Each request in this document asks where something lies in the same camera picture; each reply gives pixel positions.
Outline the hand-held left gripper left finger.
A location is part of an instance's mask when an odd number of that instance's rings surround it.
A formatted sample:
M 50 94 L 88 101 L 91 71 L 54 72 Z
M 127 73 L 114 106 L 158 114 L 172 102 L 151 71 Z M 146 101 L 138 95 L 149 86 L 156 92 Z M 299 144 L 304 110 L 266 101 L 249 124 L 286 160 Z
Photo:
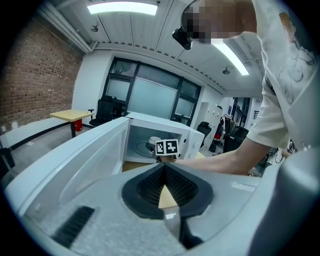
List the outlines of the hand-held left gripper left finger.
M 121 189 L 124 204 L 138 217 L 162 220 L 163 210 L 159 209 L 161 191 L 165 185 L 163 163 L 149 167 L 146 171 L 129 179 Z

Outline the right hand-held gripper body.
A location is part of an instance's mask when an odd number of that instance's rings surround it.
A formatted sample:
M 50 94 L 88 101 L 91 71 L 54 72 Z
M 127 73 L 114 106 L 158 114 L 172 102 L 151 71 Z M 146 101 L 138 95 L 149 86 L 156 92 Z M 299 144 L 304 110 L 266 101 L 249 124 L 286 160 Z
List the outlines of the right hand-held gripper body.
M 162 139 L 155 142 L 154 154 L 161 162 L 174 162 L 180 156 L 178 139 Z

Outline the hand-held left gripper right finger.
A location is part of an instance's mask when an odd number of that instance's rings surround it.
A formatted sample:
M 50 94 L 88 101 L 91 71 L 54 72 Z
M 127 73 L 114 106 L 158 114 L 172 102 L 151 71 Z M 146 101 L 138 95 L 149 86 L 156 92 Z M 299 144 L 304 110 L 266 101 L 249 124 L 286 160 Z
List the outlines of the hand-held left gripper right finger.
M 199 216 L 212 203 L 214 191 L 207 181 L 171 163 L 164 165 L 164 171 L 165 185 L 182 218 Z

